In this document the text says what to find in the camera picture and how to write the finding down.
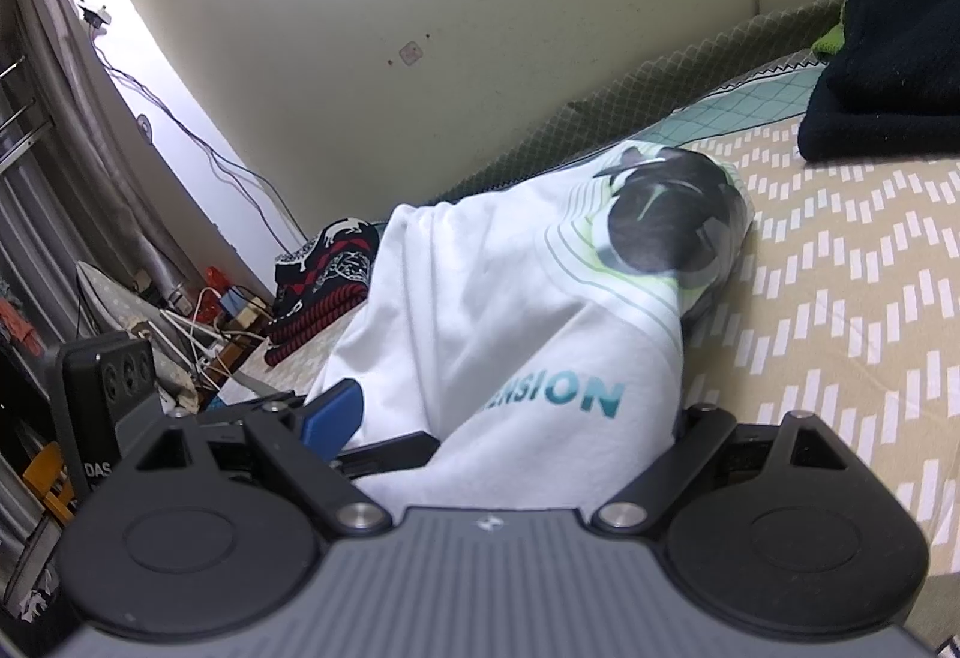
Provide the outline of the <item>cluttered side table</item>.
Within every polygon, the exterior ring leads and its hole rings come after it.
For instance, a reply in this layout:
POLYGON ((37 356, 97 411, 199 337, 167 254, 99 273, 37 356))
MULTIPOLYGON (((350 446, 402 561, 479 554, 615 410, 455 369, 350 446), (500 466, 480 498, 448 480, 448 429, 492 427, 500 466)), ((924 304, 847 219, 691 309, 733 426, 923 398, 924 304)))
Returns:
POLYGON ((104 333, 121 332, 151 344, 160 385, 176 403, 198 410, 217 395, 223 403, 236 403, 274 393, 262 380, 229 371, 228 336, 213 326, 158 309, 89 263, 76 263, 76 278, 104 333))

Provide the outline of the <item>black navy folded garment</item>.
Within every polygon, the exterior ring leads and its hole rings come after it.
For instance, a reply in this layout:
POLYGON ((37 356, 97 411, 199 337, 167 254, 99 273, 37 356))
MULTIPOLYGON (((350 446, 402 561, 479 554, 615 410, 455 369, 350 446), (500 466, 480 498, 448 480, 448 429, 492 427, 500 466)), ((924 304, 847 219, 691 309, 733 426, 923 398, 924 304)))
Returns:
POLYGON ((958 151, 958 0, 848 0, 797 135, 809 163, 958 151))

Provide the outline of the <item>beige chevron bed sheet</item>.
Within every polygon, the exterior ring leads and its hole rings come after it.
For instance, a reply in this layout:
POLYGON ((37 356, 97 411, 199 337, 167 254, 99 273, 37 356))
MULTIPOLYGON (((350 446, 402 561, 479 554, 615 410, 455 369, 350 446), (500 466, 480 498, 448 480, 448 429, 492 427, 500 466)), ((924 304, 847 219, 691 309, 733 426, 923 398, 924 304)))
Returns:
MULTIPOLYGON (((778 67, 724 86, 560 169, 638 140, 736 172, 754 217, 729 280, 686 328, 680 408, 757 422, 807 411, 832 427, 926 536, 931 577, 911 620, 935 635, 958 624, 958 161, 805 161, 805 107, 781 96, 815 75, 778 67)), ((277 367, 254 354, 239 373, 317 392, 363 304, 277 367)))

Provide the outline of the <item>black red patterned sweater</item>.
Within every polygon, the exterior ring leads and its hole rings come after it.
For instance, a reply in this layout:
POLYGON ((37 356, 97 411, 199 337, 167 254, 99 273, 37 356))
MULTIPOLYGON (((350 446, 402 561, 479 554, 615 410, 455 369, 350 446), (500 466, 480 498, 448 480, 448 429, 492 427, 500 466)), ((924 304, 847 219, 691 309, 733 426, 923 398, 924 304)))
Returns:
POLYGON ((348 216, 275 260, 277 291, 263 355, 268 367, 293 356, 368 297, 378 248, 377 227, 348 216))

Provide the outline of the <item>white printed t-shirt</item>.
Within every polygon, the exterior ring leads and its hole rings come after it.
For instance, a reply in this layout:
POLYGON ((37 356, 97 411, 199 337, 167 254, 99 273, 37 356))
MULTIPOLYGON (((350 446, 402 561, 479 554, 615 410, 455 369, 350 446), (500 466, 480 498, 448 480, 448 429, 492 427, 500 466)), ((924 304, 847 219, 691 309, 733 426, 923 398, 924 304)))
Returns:
POLYGON ((394 515, 599 509, 674 442, 686 328, 753 217, 727 164, 638 140, 395 208, 316 388, 358 382, 356 445, 423 431, 438 450, 361 491, 394 515))

